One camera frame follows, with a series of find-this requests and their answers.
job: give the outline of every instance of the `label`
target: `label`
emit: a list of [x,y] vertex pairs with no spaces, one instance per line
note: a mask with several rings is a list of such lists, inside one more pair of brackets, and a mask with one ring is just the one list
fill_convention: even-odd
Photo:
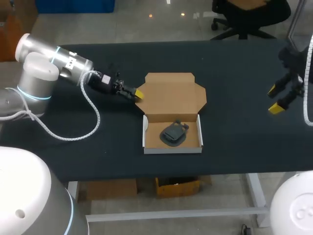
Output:
[[65,68],[67,68],[67,69],[69,69],[69,70],[72,70],[73,67],[74,67],[75,62],[76,62],[76,59],[75,59],[75,58],[69,57],[69,58],[68,58],[67,65],[65,65]]
[[105,83],[105,84],[109,84],[111,80],[111,77],[107,76],[107,75],[103,75],[101,82]]
[[76,52],[69,52],[69,54],[71,55],[71,56],[76,56],[77,55],[77,53]]

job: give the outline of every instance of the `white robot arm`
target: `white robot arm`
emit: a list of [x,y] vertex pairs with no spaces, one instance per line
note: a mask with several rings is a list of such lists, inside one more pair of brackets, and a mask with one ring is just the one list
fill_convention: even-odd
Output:
[[89,235],[86,216],[35,154],[0,147],[1,235]]
[[[29,115],[51,136],[63,141],[77,141],[92,135],[100,125],[100,114],[88,98],[84,90],[85,84],[101,93],[119,94],[133,101],[143,98],[139,90],[125,86],[124,81],[117,78],[117,71],[110,70],[107,71],[108,74],[93,71],[92,61],[47,44],[30,34],[25,34],[20,39],[15,57],[23,63],[23,71],[16,88],[0,90],[0,121]],[[98,121],[95,128],[82,137],[59,137],[38,118],[45,113],[59,76],[74,85],[80,85],[84,97],[96,112]]]
[[[28,151],[0,147],[1,235],[88,235],[86,217],[47,165]],[[274,235],[313,234],[313,171],[276,192],[270,209]]]

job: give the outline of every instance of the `chair base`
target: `chair base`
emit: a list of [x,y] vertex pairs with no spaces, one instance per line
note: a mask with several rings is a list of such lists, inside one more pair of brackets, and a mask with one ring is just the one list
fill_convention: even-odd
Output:
[[[223,24],[223,25],[225,25],[226,28],[229,28],[227,20],[214,18],[213,19],[213,23],[211,25],[212,30],[215,31],[215,30],[218,29],[217,23]],[[236,28],[232,28],[229,31],[226,31],[226,32],[224,32],[224,33],[222,33],[222,34],[212,38],[211,40],[222,40],[222,39],[229,38],[229,37],[232,37],[232,36],[235,36],[235,35],[239,36],[238,37],[239,40],[248,39],[248,35],[253,35],[253,36],[256,36],[256,37],[259,37],[259,38],[264,38],[264,39],[273,39],[273,38],[275,38],[274,36],[272,36],[272,35],[270,35],[268,33],[265,33],[263,31],[260,31],[258,29],[239,30],[239,29],[236,29]]]

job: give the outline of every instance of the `wire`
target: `wire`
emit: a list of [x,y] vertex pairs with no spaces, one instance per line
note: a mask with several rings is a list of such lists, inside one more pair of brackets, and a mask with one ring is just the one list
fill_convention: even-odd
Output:
[[312,49],[313,49],[313,35],[309,44],[307,64],[304,73],[304,97],[303,97],[303,117],[307,125],[313,126],[313,122],[309,120],[308,115],[308,86],[309,86],[309,76],[310,76],[310,67],[311,67],[311,58],[312,58]]
[[64,137],[60,137],[56,134],[54,134],[52,131],[49,130],[49,128],[35,115],[31,112],[31,110],[29,109],[28,105],[27,105],[27,102],[24,98],[24,96],[21,94],[21,92],[19,92],[18,90],[14,89],[14,88],[6,88],[8,90],[13,90],[15,92],[17,92],[19,94],[19,96],[21,97],[23,103],[24,103],[24,106],[25,106],[25,109],[26,110],[22,110],[22,111],[19,111],[13,115],[10,115],[10,116],[7,116],[7,117],[0,117],[0,121],[7,121],[7,120],[12,120],[12,119],[15,119],[21,115],[29,115],[30,118],[32,120],[35,120],[37,121],[41,126],[42,128],[47,131],[47,133],[49,135],[51,135],[52,137],[58,139],[58,140],[61,140],[61,141],[79,141],[79,140],[82,140],[82,139],[85,139],[89,136],[91,136],[93,133],[95,133],[97,131],[97,129],[99,128],[100,126],[100,113],[98,111],[98,109],[96,108],[96,106],[93,104],[93,102],[89,99],[88,95],[86,94],[86,91],[85,91],[85,88],[84,88],[84,82],[85,82],[85,79],[90,75],[90,74],[96,74],[97,76],[99,76],[98,72],[97,71],[88,71],[86,73],[83,74],[81,80],[80,80],[80,88],[82,90],[82,93],[83,93],[83,96],[85,97],[85,99],[87,100],[87,102],[90,104],[90,106],[93,108],[93,110],[95,111],[96,115],[97,115],[97,124],[96,126],[94,127],[94,129],[92,131],[90,131],[88,134],[84,135],[84,136],[81,136],[81,137],[77,137],[77,138],[64,138]]

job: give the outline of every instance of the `black tablecloth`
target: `black tablecloth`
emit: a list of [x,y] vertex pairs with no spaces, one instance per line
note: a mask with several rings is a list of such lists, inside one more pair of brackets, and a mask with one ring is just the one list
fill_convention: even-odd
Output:
[[[267,92],[286,73],[277,56],[284,46],[277,40],[65,46],[96,70],[115,63],[135,87],[149,72],[192,72],[207,95],[202,154],[144,155],[143,113],[88,88],[102,118],[93,136],[63,142],[23,119],[5,124],[0,144],[34,152],[62,181],[313,169],[313,128],[303,121],[302,99],[280,115],[268,112],[274,101]],[[62,80],[42,120],[64,137],[83,135],[96,123],[79,87]]]

